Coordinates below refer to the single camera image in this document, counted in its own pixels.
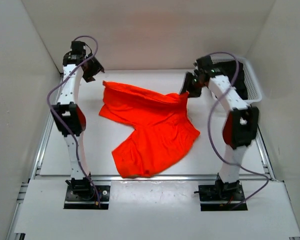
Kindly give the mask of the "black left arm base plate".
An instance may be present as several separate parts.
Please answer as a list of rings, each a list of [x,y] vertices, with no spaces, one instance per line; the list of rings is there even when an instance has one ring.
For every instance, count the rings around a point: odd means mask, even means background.
[[[94,188],[90,190],[77,191],[71,188],[69,180],[67,183],[67,190],[64,198],[63,208],[66,210],[108,210],[111,186],[110,185],[96,185],[99,194],[100,202],[98,202],[97,194]]]

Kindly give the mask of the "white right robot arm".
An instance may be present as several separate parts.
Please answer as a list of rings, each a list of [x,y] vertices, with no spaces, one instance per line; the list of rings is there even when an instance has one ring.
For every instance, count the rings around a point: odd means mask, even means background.
[[[190,98],[201,96],[202,89],[208,88],[216,97],[226,113],[222,129],[225,153],[221,156],[222,167],[217,174],[211,193],[220,200],[233,195],[240,185],[240,169],[247,148],[256,138],[259,120],[259,109],[250,106],[237,93],[235,82],[239,76],[240,63],[234,59],[234,73],[229,77],[227,72],[213,63],[210,55],[198,58],[193,72],[185,74],[180,93],[188,93]]]

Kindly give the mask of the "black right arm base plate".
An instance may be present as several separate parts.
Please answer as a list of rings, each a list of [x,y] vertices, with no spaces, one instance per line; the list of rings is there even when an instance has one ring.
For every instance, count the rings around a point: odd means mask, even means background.
[[[199,196],[202,212],[231,211],[238,203],[245,200],[241,184],[236,190],[231,190],[228,193],[217,193],[217,188],[214,185],[198,185],[198,190],[193,193]]]

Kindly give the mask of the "orange shorts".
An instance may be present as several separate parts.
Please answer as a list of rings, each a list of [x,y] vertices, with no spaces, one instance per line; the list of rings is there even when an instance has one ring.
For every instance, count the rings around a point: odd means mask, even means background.
[[[185,157],[200,136],[188,118],[189,92],[161,94],[104,81],[101,117],[133,127],[112,151],[123,178],[152,177]]]

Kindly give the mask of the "black folded shorts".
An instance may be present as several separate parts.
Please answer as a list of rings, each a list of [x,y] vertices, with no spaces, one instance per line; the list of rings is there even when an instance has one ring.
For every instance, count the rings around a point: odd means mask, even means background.
[[[218,63],[220,67],[224,70],[226,75],[229,78],[229,81],[232,80],[235,71],[236,71],[236,61],[231,60],[231,61],[226,61],[226,62],[219,62]],[[243,99],[247,100],[248,99],[248,90],[245,85],[245,71],[244,71],[244,64],[240,61],[238,61],[239,65],[239,70],[238,70],[238,75],[234,83],[234,87],[236,88],[237,94]]]

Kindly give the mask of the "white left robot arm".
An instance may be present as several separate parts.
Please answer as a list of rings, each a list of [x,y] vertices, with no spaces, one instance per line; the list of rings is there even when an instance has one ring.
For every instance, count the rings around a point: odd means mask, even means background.
[[[81,81],[93,82],[95,75],[105,71],[95,57],[96,52],[87,53],[89,50],[91,48],[83,41],[75,39],[71,42],[70,51],[63,56],[63,80],[55,87],[60,90],[60,95],[49,108],[68,149],[71,174],[66,183],[70,191],[84,201],[98,202],[100,195],[92,182],[83,146],[87,121],[77,103]]]

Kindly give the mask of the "white plastic basket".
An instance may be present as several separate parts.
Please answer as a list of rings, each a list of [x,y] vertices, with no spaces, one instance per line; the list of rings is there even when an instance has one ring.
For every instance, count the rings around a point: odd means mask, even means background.
[[[244,84],[247,88],[247,104],[258,103],[262,100],[262,92],[256,74],[251,66],[251,63],[242,56],[237,56],[237,60],[243,64]],[[234,60],[230,55],[216,54],[211,56],[212,62],[229,62]]]

